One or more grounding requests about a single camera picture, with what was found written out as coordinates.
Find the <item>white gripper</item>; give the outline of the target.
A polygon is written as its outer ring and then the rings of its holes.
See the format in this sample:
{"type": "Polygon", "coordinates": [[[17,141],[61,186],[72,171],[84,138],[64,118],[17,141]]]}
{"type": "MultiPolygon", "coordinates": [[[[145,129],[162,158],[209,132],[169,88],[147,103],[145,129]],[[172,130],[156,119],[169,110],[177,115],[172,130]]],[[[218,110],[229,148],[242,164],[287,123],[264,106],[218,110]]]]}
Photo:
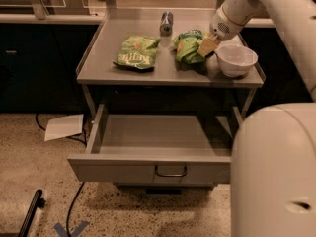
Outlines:
{"type": "Polygon", "coordinates": [[[247,23],[264,9],[261,0],[224,0],[212,16],[207,35],[197,53],[207,57],[214,52],[221,41],[231,40],[247,23]]]}

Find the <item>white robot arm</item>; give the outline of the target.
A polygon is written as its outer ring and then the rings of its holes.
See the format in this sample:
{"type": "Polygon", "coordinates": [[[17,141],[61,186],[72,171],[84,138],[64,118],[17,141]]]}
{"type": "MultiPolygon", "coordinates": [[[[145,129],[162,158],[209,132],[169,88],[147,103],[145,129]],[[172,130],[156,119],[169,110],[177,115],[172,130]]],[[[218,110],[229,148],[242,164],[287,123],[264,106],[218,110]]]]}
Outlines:
{"type": "MultiPolygon", "coordinates": [[[[266,10],[308,92],[316,88],[316,4],[224,0],[210,21],[220,40],[266,10]]],[[[231,237],[316,237],[316,102],[259,109],[241,123],[230,174],[231,237]]]]}

